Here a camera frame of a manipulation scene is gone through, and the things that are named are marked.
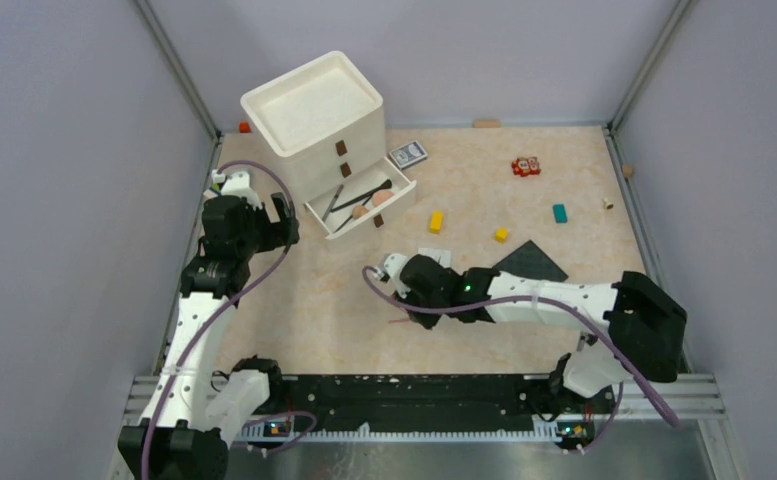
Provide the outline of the peach powder puff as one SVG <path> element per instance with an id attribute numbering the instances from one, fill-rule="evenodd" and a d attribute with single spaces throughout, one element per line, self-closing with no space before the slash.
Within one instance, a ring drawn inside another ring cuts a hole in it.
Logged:
<path id="1" fill-rule="evenodd" d="M 394 196 L 394 193 L 390 190 L 379 190 L 375 192 L 371 198 L 371 203 L 374 207 L 379 207 Z"/>

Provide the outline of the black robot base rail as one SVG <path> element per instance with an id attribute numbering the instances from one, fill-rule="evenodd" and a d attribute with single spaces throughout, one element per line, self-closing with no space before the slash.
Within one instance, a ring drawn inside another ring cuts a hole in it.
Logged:
<path id="1" fill-rule="evenodd" d="M 545 375 L 298 375 L 271 380 L 260 415 L 301 410 L 319 432 L 521 432 L 544 420 L 612 410 L 613 391 L 586 399 Z"/>

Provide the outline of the white plastic drawer organizer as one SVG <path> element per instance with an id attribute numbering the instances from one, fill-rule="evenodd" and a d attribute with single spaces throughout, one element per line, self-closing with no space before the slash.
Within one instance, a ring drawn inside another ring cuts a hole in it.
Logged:
<path id="1" fill-rule="evenodd" d="M 323 231 L 328 244 L 350 245 L 399 219 L 417 201 L 418 185 L 388 156 L 382 95 L 346 54 L 331 51 L 240 98 L 262 161 L 290 189 Z M 331 213 L 321 221 L 340 184 L 336 204 L 390 179 L 394 196 L 374 207 L 371 198 Z M 357 205 L 369 213 L 339 233 Z"/>

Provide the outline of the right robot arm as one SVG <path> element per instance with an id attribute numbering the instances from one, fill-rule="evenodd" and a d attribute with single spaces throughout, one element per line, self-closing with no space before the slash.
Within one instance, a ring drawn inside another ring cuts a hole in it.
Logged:
<path id="1" fill-rule="evenodd" d="M 395 299 L 426 329 L 448 316 L 462 323 L 533 322 L 596 337 L 553 375 L 550 397 L 564 412 L 578 411 L 627 378 L 656 383 L 678 378 L 687 313 L 642 273 L 625 271 L 612 283 L 562 283 L 494 268 L 458 273 L 428 256 L 398 253 L 387 255 L 381 267 Z"/>

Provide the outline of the black makeup brush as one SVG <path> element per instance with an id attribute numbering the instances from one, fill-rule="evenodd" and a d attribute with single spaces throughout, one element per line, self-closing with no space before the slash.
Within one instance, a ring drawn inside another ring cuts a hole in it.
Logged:
<path id="1" fill-rule="evenodd" d="M 333 212 L 342 210 L 342 209 L 347 208 L 349 206 L 355 205 L 355 204 L 357 204 L 358 202 L 361 202 L 361 201 L 367 202 L 377 192 L 382 191 L 382 190 L 389 190 L 392 186 L 393 186 L 393 182 L 390 179 L 387 179 L 382 184 L 380 184 L 379 186 L 377 186 L 377 187 L 375 187 L 375 188 L 373 188 L 373 189 L 371 189 L 371 190 L 369 190 L 369 191 L 367 191 L 365 193 L 362 193 L 362 194 L 360 194 L 360 195 L 358 195 L 356 197 L 353 197 L 351 200 L 348 200 L 348 201 L 346 201 L 344 203 L 341 203 L 341 204 L 334 205 L 333 207 L 331 207 L 329 209 L 329 212 L 333 213 Z"/>

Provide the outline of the beige makeup sponge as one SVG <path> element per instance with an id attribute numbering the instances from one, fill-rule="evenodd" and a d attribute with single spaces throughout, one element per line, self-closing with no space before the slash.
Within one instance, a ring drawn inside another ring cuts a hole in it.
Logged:
<path id="1" fill-rule="evenodd" d="M 352 218 L 357 220 L 369 213 L 369 209 L 365 205 L 357 205 L 352 211 Z"/>

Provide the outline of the silver eyeliner pencil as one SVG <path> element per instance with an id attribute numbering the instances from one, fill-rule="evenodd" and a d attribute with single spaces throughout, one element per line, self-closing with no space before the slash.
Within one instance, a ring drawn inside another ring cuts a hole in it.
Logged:
<path id="1" fill-rule="evenodd" d="M 340 197 L 340 194 L 344 190 L 344 187 L 345 187 L 345 185 L 340 184 L 338 186 L 338 188 L 335 190 L 333 196 L 331 197 L 331 199 L 330 199 L 330 201 L 329 201 L 329 203 L 328 203 L 328 205 L 326 207 L 326 210 L 324 211 L 323 215 L 321 216 L 321 221 L 322 222 L 326 222 L 328 217 L 333 212 L 333 209 L 335 208 L 335 205 L 336 205 L 336 203 L 337 203 L 337 201 L 338 201 L 338 199 Z"/>

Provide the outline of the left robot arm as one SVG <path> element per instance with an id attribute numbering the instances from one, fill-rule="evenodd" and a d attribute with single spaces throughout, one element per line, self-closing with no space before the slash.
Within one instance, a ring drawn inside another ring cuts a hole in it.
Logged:
<path id="1" fill-rule="evenodd" d="M 122 427 L 117 448 L 137 479 L 222 479 L 231 444 L 256 409 L 283 404 L 284 386 L 268 374 L 236 374 L 212 399 L 211 378 L 222 336 L 243 296 L 269 277 L 250 278 L 257 253 L 288 253 L 299 240 L 290 197 L 271 196 L 279 216 L 244 195 L 206 201 L 203 233 L 180 276 L 178 318 L 154 392 L 139 421 Z"/>

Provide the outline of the thin black pencil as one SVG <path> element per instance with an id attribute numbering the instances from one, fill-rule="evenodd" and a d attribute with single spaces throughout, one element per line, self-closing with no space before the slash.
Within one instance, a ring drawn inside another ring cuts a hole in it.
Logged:
<path id="1" fill-rule="evenodd" d="M 349 223 L 351 223 L 354 220 L 354 217 L 351 215 L 349 216 L 344 222 L 342 222 L 338 228 L 333 233 L 339 233 L 341 230 L 343 230 Z"/>

